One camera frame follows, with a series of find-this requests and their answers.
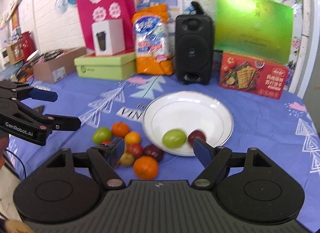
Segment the white coffee cup box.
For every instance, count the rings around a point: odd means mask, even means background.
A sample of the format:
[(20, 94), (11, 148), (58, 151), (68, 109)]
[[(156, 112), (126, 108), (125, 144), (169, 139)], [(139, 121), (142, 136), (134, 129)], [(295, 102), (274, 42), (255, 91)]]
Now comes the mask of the white coffee cup box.
[(125, 50), (122, 19), (109, 19), (93, 23), (92, 36), (97, 56), (112, 56)]

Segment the yellow green small fruit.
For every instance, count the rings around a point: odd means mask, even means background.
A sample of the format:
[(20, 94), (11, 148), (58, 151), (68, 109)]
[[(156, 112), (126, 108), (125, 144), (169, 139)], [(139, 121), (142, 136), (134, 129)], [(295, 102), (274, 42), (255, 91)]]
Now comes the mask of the yellow green small fruit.
[(129, 152), (124, 152), (119, 159), (119, 164), (122, 166), (132, 166), (135, 163), (135, 156)]

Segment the small red fruit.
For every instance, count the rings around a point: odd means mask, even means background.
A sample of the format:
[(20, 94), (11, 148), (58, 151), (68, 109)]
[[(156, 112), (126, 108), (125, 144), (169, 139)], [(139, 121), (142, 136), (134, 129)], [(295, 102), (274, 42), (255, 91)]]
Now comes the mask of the small red fruit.
[(108, 144), (111, 144), (112, 141), (111, 140), (104, 140), (101, 144), (102, 145), (108, 145)]

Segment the red cracker box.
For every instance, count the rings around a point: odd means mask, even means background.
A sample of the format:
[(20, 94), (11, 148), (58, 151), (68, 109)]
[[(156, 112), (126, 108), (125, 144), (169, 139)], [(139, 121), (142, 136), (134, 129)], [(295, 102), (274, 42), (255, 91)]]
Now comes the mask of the red cracker box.
[(282, 64), (224, 51), (219, 86), (279, 100), (288, 73)]

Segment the large orange tangerine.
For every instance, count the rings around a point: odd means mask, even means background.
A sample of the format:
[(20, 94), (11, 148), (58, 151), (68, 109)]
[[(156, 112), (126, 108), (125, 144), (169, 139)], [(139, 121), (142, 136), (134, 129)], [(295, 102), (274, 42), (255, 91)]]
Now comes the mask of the large orange tangerine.
[(133, 164), (133, 171), (142, 180), (153, 180), (159, 173), (159, 164), (150, 156), (142, 156)]

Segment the yellow orange fruit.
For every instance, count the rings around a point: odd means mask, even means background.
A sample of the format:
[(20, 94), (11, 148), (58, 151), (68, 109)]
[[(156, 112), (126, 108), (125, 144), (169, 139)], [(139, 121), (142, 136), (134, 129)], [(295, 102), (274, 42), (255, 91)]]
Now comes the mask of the yellow orange fruit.
[(141, 136), (138, 132), (132, 131), (127, 133), (127, 135), (125, 135), (124, 141), (125, 141), (125, 144), (127, 145), (140, 144)]

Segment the blue patterned tablecloth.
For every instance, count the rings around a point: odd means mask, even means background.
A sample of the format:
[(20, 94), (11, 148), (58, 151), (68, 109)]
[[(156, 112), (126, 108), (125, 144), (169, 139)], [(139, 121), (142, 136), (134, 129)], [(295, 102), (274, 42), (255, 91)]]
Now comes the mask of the blue patterned tablecloth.
[(143, 112), (154, 99), (177, 91), (196, 91), (218, 99), (232, 113), (234, 128), (226, 146), (235, 152), (257, 147), (281, 166), (305, 192), (299, 221), (311, 231), (319, 229), (319, 136), (306, 106), (287, 91), (279, 100), (219, 87), (218, 74), (208, 85), (184, 85), (174, 76), (134, 75), (125, 81), (80, 78), (71, 74), (55, 84), (32, 81), (35, 88), (54, 91), (56, 102), (45, 102), (47, 114), (77, 116), (77, 132), (53, 132), (40, 147), (11, 137), (8, 157), (21, 179), (31, 174), (60, 148), (83, 152), (93, 145), (99, 127), (116, 122), (143, 133)]

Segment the light green shoe box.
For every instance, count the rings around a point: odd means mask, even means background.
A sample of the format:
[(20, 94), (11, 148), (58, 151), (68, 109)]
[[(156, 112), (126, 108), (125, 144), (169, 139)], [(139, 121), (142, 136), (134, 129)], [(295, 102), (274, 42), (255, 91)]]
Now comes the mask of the light green shoe box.
[(96, 56), (95, 53), (74, 59), (79, 77), (123, 81), (136, 72), (134, 50), (127, 50), (112, 56)]

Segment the small orange tangerine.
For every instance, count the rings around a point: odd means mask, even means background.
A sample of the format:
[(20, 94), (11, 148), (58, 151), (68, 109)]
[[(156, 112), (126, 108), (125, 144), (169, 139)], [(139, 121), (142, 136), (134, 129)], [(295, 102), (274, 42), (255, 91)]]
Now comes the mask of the small orange tangerine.
[(116, 122), (112, 125), (111, 132), (115, 137), (125, 138), (130, 132), (130, 127), (123, 122)]

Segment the brown cardboard box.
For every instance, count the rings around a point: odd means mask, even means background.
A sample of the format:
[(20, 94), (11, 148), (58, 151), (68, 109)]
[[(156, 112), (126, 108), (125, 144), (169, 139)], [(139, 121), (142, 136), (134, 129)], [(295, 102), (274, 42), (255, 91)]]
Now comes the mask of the brown cardboard box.
[(35, 80), (57, 83), (76, 72), (74, 60), (86, 54), (85, 47), (63, 49), (62, 54), (49, 61), (40, 60), (33, 65)]

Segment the large green gift box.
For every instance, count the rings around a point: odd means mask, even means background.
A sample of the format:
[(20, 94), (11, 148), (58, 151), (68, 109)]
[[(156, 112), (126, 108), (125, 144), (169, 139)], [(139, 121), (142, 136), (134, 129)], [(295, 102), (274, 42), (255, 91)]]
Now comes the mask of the large green gift box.
[(271, 0), (216, 0), (214, 48), (286, 64), (293, 18), (293, 8)]

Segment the dark purple plum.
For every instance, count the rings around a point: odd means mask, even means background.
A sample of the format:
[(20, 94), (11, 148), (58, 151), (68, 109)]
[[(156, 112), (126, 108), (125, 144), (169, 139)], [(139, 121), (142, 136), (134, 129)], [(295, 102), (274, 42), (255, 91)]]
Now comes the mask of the dark purple plum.
[(201, 130), (194, 130), (188, 135), (188, 144), (193, 147), (195, 139), (206, 141), (206, 136)]
[(157, 146), (150, 144), (144, 148), (144, 155), (154, 158), (159, 163), (163, 159), (164, 152)]

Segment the red apple fruit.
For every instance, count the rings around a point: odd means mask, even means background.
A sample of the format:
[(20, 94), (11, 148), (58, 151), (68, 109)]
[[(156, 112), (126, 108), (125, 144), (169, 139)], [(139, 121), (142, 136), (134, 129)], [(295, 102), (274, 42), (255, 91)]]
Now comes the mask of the red apple fruit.
[(143, 156), (144, 148), (142, 148), (140, 144), (129, 145), (127, 147), (127, 152), (129, 154), (132, 154), (135, 157), (135, 159), (138, 159)]

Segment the orange paper cup package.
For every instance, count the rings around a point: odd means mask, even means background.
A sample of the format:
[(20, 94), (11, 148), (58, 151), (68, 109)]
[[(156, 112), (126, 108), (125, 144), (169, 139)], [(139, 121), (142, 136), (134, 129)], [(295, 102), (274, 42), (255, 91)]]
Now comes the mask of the orange paper cup package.
[(174, 73), (168, 23), (169, 13), (165, 4), (137, 11), (132, 17), (137, 74)]

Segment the pink tote bag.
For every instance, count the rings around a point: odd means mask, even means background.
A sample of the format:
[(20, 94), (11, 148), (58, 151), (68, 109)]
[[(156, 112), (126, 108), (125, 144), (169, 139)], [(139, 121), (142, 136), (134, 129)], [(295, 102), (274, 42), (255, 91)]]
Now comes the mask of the pink tote bag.
[(76, 0), (86, 47), (94, 49), (91, 25), (109, 19), (122, 19), (125, 48), (134, 47), (131, 18), (135, 14), (134, 0)]

